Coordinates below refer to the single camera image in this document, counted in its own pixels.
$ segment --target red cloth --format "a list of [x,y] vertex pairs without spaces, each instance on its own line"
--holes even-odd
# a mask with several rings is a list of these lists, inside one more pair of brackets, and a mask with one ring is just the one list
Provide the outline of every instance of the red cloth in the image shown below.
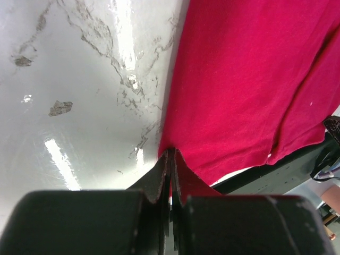
[[175,189],[184,205],[188,196],[196,197],[215,197],[221,196],[216,190],[212,189],[202,179],[197,177],[193,171],[191,171],[180,153],[175,152],[176,169],[177,169],[177,180],[172,181],[172,186],[176,183]]
[[179,148],[212,184],[322,142],[340,104],[339,24],[339,0],[192,0],[159,152]]

